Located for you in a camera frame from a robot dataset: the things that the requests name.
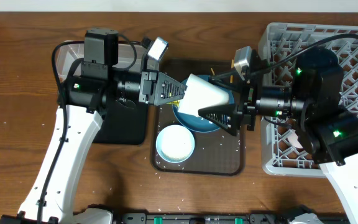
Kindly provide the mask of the white green cup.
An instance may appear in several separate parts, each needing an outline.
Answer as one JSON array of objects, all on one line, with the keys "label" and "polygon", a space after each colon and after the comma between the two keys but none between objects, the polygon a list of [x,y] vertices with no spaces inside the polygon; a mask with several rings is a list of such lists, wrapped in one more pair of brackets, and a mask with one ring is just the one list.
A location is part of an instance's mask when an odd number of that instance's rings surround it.
[{"label": "white green cup", "polygon": [[191,74],[186,81],[186,91],[180,100],[178,112],[199,117],[198,110],[229,103],[229,93],[200,76]]}]

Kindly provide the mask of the light blue rice bowl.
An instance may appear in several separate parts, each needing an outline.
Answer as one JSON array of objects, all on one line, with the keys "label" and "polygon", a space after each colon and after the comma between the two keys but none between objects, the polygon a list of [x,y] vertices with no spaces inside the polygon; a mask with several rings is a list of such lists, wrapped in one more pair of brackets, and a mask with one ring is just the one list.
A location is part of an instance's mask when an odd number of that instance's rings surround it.
[{"label": "light blue rice bowl", "polygon": [[169,163],[181,163],[189,159],[195,150],[195,137],[184,126],[173,124],[157,135],[155,148],[158,155]]}]

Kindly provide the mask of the yellow green snack wrapper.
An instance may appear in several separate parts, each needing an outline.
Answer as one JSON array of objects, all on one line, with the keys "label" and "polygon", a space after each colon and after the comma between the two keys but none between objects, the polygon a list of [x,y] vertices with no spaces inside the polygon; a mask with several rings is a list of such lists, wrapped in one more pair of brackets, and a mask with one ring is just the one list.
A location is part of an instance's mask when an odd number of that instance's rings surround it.
[{"label": "yellow green snack wrapper", "polygon": [[176,105],[178,106],[180,104],[180,100],[171,101],[168,103],[169,105]]}]

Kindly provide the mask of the pink cup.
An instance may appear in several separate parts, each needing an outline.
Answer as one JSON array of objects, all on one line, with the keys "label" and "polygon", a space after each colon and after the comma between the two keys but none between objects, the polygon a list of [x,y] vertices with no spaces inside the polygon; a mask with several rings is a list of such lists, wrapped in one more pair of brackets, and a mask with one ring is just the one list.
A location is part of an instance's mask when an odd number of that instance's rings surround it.
[{"label": "pink cup", "polygon": [[288,137],[287,137],[288,142],[295,148],[298,149],[302,149],[303,146],[300,144],[300,142],[298,141],[298,136],[296,134],[296,132],[292,132]]}]

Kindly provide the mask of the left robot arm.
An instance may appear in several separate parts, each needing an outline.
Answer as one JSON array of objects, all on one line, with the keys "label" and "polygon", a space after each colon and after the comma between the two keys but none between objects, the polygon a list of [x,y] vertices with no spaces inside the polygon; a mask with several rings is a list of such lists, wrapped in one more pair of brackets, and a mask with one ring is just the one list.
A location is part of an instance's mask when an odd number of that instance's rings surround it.
[{"label": "left robot arm", "polygon": [[92,28],[81,41],[84,56],[76,59],[64,79],[57,79],[58,109],[53,135],[34,185],[17,215],[3,215],[1,223],[112,223],[113,212],[101,205],[74,214],[74,198],[90,146],[103,125],[108,101],[124,105],[160,106],[184,97],[186,86],[147,67],[159,61],[168,42],[141,42],[145,53],[134,58],[140,71],[118,67],[116,30]]}]

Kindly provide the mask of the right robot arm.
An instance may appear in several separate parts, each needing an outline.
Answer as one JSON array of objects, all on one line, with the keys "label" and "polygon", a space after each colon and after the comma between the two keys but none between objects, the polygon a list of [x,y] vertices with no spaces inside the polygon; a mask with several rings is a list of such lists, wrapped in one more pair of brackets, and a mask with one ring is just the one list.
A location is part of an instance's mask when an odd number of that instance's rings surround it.
[{"label": "right robot arm", "polygon": [[268,61],[253,52],[240,69],[237,104],[209,106],[199,115],[231,135],[258,115],[294,130],[301,148],[311,155],[335,189],[348,220],[358,223],[358,118],[340,104],[343,69],[334,52],[312,47],[295,58],[290,86],[265,86]]}]

